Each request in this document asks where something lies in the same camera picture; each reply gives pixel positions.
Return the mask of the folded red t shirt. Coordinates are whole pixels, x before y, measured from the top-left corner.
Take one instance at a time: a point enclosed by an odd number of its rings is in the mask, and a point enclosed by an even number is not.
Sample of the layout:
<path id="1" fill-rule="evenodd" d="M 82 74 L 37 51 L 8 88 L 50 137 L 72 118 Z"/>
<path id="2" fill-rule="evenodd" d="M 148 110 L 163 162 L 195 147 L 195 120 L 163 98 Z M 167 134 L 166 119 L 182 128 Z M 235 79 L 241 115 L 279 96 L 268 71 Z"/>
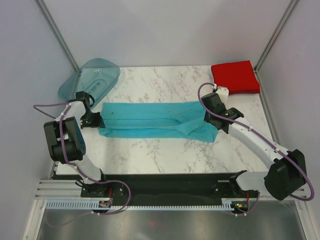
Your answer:
<path id="1" fill-rule="evenodd" d="M 249 60 L 215 64 L 211 66 L 211 72 L 214 83 L 218 87 L 228 88 L 230 95 L 261 92 Z"/>

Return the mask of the teal transparent plastic bin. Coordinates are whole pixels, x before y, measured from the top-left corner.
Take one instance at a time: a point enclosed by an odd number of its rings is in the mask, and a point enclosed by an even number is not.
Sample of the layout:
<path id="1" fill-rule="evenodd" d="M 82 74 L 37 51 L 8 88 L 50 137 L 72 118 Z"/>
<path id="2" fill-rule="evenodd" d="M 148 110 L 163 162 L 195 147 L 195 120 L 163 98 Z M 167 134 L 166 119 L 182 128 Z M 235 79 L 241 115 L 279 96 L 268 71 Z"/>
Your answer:
<path id="1" fill-rule="evenodd" d="M 58 96 L 67 102 L 84 91 L 93 97 L 90 104 L 95 107 L 117 84 L 120 74 L 114 63 L 103 58 L 91 59 L 61 85 Z"/>

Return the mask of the aluminium frame rail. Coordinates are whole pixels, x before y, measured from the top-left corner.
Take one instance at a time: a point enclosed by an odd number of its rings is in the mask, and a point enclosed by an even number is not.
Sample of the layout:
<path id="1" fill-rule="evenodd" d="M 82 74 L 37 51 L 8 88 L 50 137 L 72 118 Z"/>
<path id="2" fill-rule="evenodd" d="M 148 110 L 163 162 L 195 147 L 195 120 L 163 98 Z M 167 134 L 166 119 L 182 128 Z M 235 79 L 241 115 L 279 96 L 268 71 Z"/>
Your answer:
<path id="1" fill-rule="evenodd" d="M 41 180 L 35 199 L 74 200 L 81 198 L 81 187 L 74 180 Z"/>

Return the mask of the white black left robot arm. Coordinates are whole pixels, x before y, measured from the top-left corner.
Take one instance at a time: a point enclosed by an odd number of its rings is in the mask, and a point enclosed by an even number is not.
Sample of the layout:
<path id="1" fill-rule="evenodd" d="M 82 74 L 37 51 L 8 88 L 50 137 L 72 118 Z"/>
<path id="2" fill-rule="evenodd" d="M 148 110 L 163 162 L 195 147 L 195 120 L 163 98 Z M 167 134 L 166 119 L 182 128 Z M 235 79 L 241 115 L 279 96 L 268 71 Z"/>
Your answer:
<path id="1" fill-rule="evenodd" d="M 51 159 L 73 168 L 92 191 L 99 197 L 110 191 L 108 182 L 102 180 L 103 172 L 87 156 L 86 143 L 81 130 L 104 128 L 100 112 L 92 112 L 94 98 L 79 91 L 75 99 L 67 101 L 59 117 L 43 125 L 46 143 Z"/>

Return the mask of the aluminium corner post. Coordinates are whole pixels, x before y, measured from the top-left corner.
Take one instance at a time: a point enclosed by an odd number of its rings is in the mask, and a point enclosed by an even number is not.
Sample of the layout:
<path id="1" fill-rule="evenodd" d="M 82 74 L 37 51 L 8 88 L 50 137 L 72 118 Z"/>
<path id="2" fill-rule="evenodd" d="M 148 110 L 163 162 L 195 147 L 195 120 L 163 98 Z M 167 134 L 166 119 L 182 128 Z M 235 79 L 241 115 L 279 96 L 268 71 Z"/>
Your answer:
<path id="1" fill-rule="evenodd" d="M 77 71 L 79 69 L 79 66 L 71 53 L 61 31 L 59 30 L 57 24 L 55 23 L 55 20 L 52 16 L 52 14 L 49 11 L 49 8 L 47 7 L 44 0 L 35 0 L 35 3 L 37 7 L 39 8 L 41 14 L 43 15 L 45 21 L 47 22 L 51 32 L 53 33 L 55 39 L 57 40 L 60 48 L 62 49 L 65 57 L 67 58 L 68 62 L 72 66 L 74 71 Z"/>
<path id="2" fill-rule="evenodd" d="M 282 17 L 280 18 L 276 28 L 274 29 L 269 41 L 267 42 L 262 54 L 260 55 L 256 65 L 253 68 L 253 71 L 257 74 L 262 67 L 263 63 L 265 62 L 266 58 L 268 57 L 270 51 L 273 49 L 276 41 L 278 40 L 280 34 L 282 33 L 283 29 L 285 28 L 287 22 L 289 21 L 290 17 L 292 16 L 293 12 L 295 11 L 296 7 L 300 3 L 300 0 L 290 0 L 288 6 L 286 7 Z"/>

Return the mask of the right aluminium corner post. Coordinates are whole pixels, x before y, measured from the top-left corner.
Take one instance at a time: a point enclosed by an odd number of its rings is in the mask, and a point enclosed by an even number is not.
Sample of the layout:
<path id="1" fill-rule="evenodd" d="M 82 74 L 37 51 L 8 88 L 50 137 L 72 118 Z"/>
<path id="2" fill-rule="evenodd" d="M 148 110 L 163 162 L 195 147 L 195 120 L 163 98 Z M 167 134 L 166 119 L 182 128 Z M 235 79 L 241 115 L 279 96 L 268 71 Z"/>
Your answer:
<path id="1" fill-rule="evenodd" d="M 273 49 L 276 41 L 278 40 L 280 34 L 282 33 L 283 29 L 285 28 L 287 22 L 289 21 L 290 17 L 292 16 L 293 12 L 295 11 L 296 7 L 300 3 L 300 0 L 290 0 L 288 6 L 286 7 L 282 17 L 280 18 L 276 28 L 274 29 L 269 41 L 267 42 L 262 54 L 260 55 L 256 65 L 253 68 L 253 71 L 257 74 L 262 67 L 263 63 L 265 62 L 266 58 L 268 57 L 270 51 Z"/>

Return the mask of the left aluminium corner post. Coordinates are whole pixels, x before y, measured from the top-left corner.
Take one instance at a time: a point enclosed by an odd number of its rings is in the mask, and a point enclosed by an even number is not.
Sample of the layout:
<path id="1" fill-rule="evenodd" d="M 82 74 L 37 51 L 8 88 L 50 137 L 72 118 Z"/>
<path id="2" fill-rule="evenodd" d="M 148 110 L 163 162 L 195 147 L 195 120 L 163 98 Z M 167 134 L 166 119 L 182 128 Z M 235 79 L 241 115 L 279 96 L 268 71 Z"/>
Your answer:
<path id="1" fill-rule="evenodd" d="M 41 14 L 43 15 L 45 21 L 47 22 L 51 32 L 53 33 L 55 39 L 57 40 L 60 48 L 62 49 L 65 57 L 67 58 L 68 62 L 72 66 L 74 71 L 77 71 L 79 69 L 79 66 L 71 53 L 61 31 L 59 30 L 57 24 L 55 23 L 55 20 L 52 16 L 52 14 L 49 11 L 49 8 L 47 7 L 44 0 L 35 0 L 35 3 L 37 7 L 39 8 Z"/>

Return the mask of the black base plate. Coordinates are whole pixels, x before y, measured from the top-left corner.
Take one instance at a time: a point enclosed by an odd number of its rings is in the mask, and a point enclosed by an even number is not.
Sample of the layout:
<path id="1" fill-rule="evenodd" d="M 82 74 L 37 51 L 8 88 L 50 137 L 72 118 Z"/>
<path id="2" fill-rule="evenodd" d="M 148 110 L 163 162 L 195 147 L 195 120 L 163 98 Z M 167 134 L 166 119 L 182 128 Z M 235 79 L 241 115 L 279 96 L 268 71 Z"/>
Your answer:
<path id="1" fill-rule="evenodd" d="M 107 184 L 85 184 L 83 198 L 111 197 L 117 203 L 215 203 L 220 199 L 253 199 L 254 190 L 236 190 L 231 185 L 235 173 L 182 173 L 182 174 L 113 174 L 104 175 Z"/>

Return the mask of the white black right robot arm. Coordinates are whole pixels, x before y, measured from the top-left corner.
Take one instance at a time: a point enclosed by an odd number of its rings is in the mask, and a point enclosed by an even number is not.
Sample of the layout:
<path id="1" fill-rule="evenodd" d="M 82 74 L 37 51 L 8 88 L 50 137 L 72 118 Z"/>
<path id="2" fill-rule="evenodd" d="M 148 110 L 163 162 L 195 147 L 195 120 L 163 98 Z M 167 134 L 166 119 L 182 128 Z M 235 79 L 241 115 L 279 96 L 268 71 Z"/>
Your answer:
<path id="1" fill-rule="evenodd" d="M 238 109 L 227 109 L 220 95 L 214 91 L 199 97 L 205 109 L 204 121 L 219 131 L 240 141 L 265 165 L 267 171 L 239 171 L 231 177 L 229 191 L 235 197 L 246 191 L 267 191 L 282 201 L 307 184 L 304 154 L 295 149 L 288 150 L 264 137 Z"/>

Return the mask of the teal t shirt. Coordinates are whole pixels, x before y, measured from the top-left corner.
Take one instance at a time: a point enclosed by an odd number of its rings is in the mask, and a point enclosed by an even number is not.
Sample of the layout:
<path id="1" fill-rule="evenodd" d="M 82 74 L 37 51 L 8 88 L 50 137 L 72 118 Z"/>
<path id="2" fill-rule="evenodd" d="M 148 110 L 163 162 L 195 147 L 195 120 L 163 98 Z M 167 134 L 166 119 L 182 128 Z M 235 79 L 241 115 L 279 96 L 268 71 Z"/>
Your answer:
<path id="1" fill-rule="evenodd" d="M 205 122 L 198 101 L 172 103 L 105 102 L 99 134 L 124 139 L 189 139 L 214 143 L 218 129 Z"/>

